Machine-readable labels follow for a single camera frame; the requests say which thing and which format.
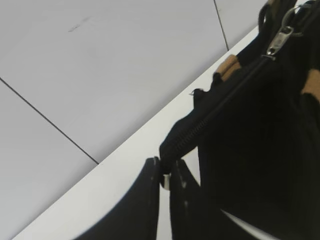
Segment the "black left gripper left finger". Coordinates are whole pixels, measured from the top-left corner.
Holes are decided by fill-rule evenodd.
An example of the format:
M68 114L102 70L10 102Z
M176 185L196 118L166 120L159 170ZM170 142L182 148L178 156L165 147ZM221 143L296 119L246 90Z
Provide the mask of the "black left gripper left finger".
M78 240L155 240L159 219L160 160L148 158L123 198Z

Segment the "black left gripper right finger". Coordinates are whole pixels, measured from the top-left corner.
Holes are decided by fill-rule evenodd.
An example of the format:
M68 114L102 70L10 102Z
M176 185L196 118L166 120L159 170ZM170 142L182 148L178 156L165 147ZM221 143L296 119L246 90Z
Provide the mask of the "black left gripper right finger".
M209 201L184 160L170 176L170 222L174 240L251 240L247 233Z

